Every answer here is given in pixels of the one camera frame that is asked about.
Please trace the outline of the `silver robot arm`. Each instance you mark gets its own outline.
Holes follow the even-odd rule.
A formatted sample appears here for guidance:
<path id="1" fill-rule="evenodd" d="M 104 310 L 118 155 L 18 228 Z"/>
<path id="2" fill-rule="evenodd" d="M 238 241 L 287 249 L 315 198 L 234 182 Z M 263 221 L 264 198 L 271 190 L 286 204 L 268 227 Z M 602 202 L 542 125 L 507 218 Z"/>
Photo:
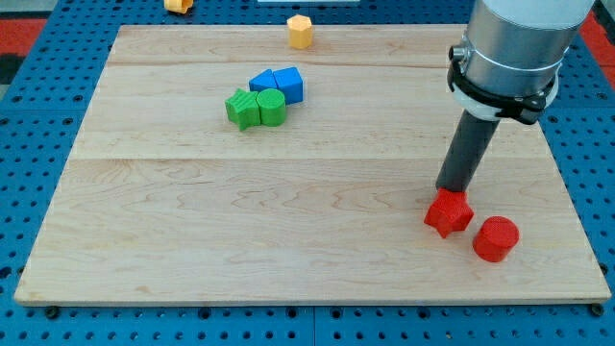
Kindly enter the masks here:
<path id="1" fill-rule="evenodd" d="M 593 0 L 477 0 L 449 51 L 448 85 L 478 122 L 532 125 L 558 93 L 558 72 Z"/>

